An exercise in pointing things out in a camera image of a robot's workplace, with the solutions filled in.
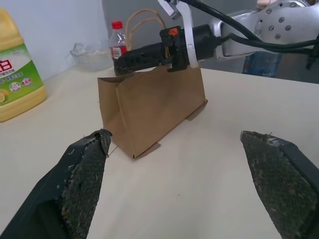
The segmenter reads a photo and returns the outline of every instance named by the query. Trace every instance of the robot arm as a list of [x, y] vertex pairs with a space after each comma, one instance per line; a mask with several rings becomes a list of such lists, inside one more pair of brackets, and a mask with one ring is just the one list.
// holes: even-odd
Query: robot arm
[[[241, 11], [229, 15], [253, 35], [254, 44], [246, 44], [243, 39], [248, 39], [242, 32], [215, 17], [206, 25], [193, 27], [188, 4], [196, 7], [199, 3], [194, 0], [168, 0], [170, 3], [167, 0], [158, 1], [173, 19], [182, 16], [184, 29], [179, 26], [165, 29], [160, 32], [162, 43], [124, 54], [115, 62], [118, 73], [158, 65], [169, 65], [169, 71], [178, 71], [186, 69], [188, 65], [196, 68], [200, 60], [213, 57], [222, 61], [248, 56], [256, 51], [292, 53], [299, 50], [300, 53], [310, 55], [308, 66], [317, 58], [319, 25], [315, 22], [319, 20], [319, 4], [310, 6], [305, 0], [282, 0], [261, 11]], [[242, 37], [241, 41], [236, 40], [236, 37]], [[275, 51], [270, 47], [259, 46], [260, 43], [273, 43], [277, 48], [281, 45], [284, 48], [307, 41], [312, 41], [312, 45], [304, 44], [293, 51]]]

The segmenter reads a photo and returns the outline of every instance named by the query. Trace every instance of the yellow detergent bottle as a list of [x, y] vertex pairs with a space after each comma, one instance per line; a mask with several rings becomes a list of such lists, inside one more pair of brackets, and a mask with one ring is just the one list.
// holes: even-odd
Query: yellow detergent bottle
[[0, 8], [0, 122], [45, 100], [41, 78], [10, 15]]

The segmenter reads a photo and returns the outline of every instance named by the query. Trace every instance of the red bottle cap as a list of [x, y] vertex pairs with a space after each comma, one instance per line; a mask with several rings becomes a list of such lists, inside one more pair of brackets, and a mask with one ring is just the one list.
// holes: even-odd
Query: red bottle cap
[[113, 29], [122, 29], [123, 24], [121, 21], [112, 21], [112, 28]]

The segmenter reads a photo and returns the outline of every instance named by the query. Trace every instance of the brown paper bag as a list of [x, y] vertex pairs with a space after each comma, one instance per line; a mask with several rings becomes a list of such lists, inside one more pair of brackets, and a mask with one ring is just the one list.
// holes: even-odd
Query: brown paper bag
[[207, 100], [200, 69], [169, 73], [166, 67], [121, 77], [99, 78], [103, 126], [136, 158]]

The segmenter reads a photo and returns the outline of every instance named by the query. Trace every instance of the black cable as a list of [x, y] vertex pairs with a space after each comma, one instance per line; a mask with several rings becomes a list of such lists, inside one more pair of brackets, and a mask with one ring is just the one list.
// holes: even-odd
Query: black cable
[[196, 0], [181, 0], [181, 1], [223, 21], [224, 23], [235, 28], [237, 31], [241, 32], [248, 39], [261, 41], [257, 36], [255, 36], [255, 34], [253, 34], [250, 30], [248, 30], [244, 25], [240, 24], [239, 22], [227, 16], [226, 14]]
[[264, 49], [272, 49], [272, 50], [282, 50], [282, 51], [293, 50], [297, 48], [303, 48], [303, 47], [319, 44], [318, 40], [310, 40], [310, 41], [303, 41], [303, 42], [290, 43], [290, 44], [267, 43], [263, 41], [255, 41], [255, 40], [246, 39], [246, 38], [237, 36], [234, 33], [230, 33], [227, 37], [223, 38], [222, 42], [228, 39], [232, 39], [233, 41], [236, 41], [238, 43], [241, 43], [247, 46], [259, 47]]

